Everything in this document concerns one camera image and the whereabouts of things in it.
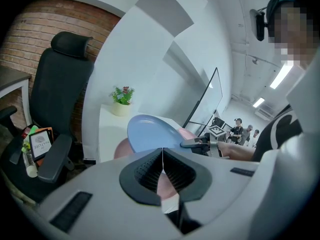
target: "desk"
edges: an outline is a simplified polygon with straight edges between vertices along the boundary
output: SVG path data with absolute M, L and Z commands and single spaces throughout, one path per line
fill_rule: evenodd
M 116 116 L 112 114 L 112 106 L 102 104 L 99 116 L 99 161 L 102 163 L 114 159 L 114 154 L 118 144 L 128 138 L 127 127 L 131 118 L 145 113 L 131 112 L 128 116 Z M 173 128 L 181 128 L 179 124 L 170 118 L 157 116 Z
M 0 65 L 0 98 L 21 88 L 22 105 L 26 124 L 32 124 L 29 111 L 29 79 L 30 74 L 20 72 Z

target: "ceiling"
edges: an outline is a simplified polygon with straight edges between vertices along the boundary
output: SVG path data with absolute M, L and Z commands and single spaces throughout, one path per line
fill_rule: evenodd
M 252 106 L 263 97 L 265 102 L 258 109 L 271 118 L 276 116 L 288 104 L 286 94 L 302 75 L 302 70 L 294 66 L 276 89 L 270 87 L 284 61 L 281 61 L 280 50 L 268 42 L 267 31 L 263 41 L 254 37 L 249 16 L 251 9 L 266 7 L 269 0 L 215 1 L 229 32 L 233 59 L 232 98 Z

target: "blue plate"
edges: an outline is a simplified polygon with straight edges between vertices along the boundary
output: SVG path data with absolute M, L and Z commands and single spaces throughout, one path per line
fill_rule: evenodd
M 191 153 L 191 149 L 180 147 L 185 139 L 170 124 L 146 114 L 136 115 L 128 123 L 128 140 L 137 153 L 157 148 L 171 148 Z

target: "brick wall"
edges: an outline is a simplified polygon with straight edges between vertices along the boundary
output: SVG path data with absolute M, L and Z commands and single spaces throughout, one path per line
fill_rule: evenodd
M 40 56 L 55 34 L 69 31 L 93 37 L 88 44 L 86 55 L 95 61 L 109 33 L 120 20 L 119 17 L 73 0 L 31 0 L 14 20 L 0 49 L 0 65 L 32 75 L 29 81 L 29 95 L 33 87 Z M 71 126 L 81 142 L 81 120 L 85 97 L 82 90 L 75 105 Z M 27 124 L 23 113 L 21 91 L 15 90 L 0 99 L 0 109 L 14 105 L 18 112 L 11 118 L 23 129 Z

